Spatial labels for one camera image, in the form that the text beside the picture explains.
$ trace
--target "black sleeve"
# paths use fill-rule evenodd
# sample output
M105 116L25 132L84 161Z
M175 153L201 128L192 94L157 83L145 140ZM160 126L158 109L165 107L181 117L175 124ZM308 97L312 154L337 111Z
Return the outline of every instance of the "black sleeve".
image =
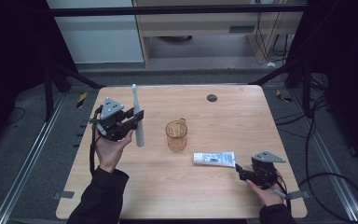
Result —
M67 224L118 223L123 206L123 193L129 176L115 170L112 174L95 170L91 183L81 196L81 203L69 216Z
M264 206L260 210L261 224L296 224L289 210L284 204Z

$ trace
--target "gray floor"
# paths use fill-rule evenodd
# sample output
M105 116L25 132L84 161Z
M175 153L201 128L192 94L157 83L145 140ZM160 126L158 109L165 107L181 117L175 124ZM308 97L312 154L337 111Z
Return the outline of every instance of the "gray floor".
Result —
M98 83L109 86L130 85L132 83L139 85L244 84L263 77L273 69L265 64L256 63L244 35L193 36L193 39L187 42L167 42L166 39L155 38L153 45L150 65L147 68L134 69L121 66L109 72L83 71L82 74ZM277 89L287 92L292 98L296 98L296 95L301 93L300 87L286 91L282 85L283 79L284 76L277 77L263 87L275 119L293 115L287 119L279 119L277 123L296 118L298 113L301 113L295 102L287 103L276 95ZM84 125L87 123L94 99L98 93L98 90L93 90L74 79L70 79L70 81L73 87L69 93L54 91L56 100L64 97L62 110L40 152L37 163L30 173L16 206L13 208L10 216L11 223L60 222L55 217L58 200L54 199L54 195L63 190L75 158L77 146L84 132ZM88 96L83 106L76 108L77 100L82 92L86 92ZM318 91L312 92L314 99L321 95ZM0 205L44 125L43 86L36 86L20 94L16 106L20 108L14 110L8 123L19 120L8 124L0 134ZM305 136L309 130L307 122L306 119L300 119L288 125L278 126L297 182L306 178ZM350 145L332 113L328 111L328 106L320 108L315 113L315 123L335 166L341 174L358 186L358 158L351 155ZM326 166L329 165L324 163L323 155L318 151L316 143L312 139L308 151L311 174L325 172L328 170ZM338 196L337 186L332 183L334 181L328 176L318 177L311 181L317 198L341 217L348 218L348 208L342 205L343 199ZM358 202L358 193L354 189L352 192L355 201ZM344 223L325 212L313 198L307 199L305 202L308 215L300 219L298 223ZM248 221L258 223L256 219ZM203 220L201 223L243 222L243 220L219 220L215 222ZM173 221L155 223L173 223ZM181 223L200 222L183 220Z

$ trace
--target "white cylindrical object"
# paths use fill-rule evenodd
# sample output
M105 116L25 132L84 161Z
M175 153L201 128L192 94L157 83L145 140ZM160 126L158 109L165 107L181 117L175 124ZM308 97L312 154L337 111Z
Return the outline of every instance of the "white cylindrical object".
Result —
M132 84L132 93L133 93L133 114L137 114L141 111L139 108L138 95L136 93L137 87L135 84ZM138 121L138 127L135 130L136 135L136 146L143 147L145 145L144 139L144 125L141 120Z

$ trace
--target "human hand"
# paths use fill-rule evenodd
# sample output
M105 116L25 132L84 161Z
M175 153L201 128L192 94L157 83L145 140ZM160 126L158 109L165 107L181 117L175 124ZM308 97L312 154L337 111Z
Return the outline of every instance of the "human hand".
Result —
M283 197L274 192L274 189L281 190L278 184L274 184L269 189L261 189L249 179L246 180L246 183L248 184L249 188L251 188L251 190L257 195L262 206L271 206L273 204L283 203Z
M124 147L132 141L132 133L133 130L130 130L121 141L114 142L100 137L98 130L95 130L95 136L98 139L95 151L100 160L101 169L108 173L113 173L123 154Z

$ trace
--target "black curtain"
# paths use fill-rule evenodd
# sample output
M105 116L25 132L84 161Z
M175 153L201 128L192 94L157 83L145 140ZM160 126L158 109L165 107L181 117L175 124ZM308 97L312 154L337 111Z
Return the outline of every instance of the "black curtain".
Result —
M77 71L54 18L30 13L47 9L45 0L0 0L0 130L17 95L43 83L48 67L59 63Z
M358 1L310 0L290 50L292 56L305 43L311 72L328 77L327 96L342 130L358 153ZM301 81L301 68L286 80Z

